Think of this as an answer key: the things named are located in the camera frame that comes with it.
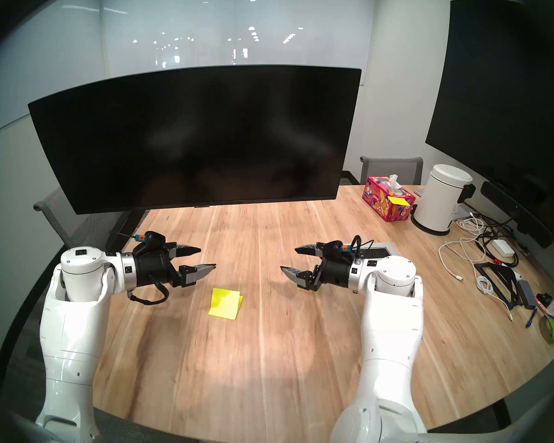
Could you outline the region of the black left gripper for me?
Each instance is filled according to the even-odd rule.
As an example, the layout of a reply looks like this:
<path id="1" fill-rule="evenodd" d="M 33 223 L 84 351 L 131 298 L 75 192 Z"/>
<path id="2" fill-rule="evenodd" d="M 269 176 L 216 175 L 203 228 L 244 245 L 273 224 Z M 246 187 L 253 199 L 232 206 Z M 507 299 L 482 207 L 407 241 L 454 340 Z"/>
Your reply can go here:
<path id="1" fill-rule="evenodd" d="M 179 272 L 172 266 L 171 259 L 200 253 L 201 249 L 189 245 L 174 245 L 168 250 L 155 250 L 143 253 L 133 251 L 136 270 L 136 288 L 159 282 L 172 287 L 194 286 L 216 268 L 215 263 L 196 266 L 181 265 Z"/>

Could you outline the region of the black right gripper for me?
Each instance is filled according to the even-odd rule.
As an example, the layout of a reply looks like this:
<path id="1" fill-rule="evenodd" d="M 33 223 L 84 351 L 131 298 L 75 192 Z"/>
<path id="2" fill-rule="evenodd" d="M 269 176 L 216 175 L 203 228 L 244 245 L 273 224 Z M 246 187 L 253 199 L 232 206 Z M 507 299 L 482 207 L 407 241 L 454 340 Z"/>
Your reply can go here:
<path id="1" fill-rule="evenodd" d="M 314 243 L 298 246 L 295 252 L 298 254 L 323 257 L 325 243 Z M 331 284 L 337 287 L 349 288 L 350 273 L 352 266 L 347 263 L 340 263 L 334 259 L 323 258 L 314 270 L 298 270 L 292 267 L 281 266 L 285 276 L 302 289 L 318 290 L 322 284 Z"/>

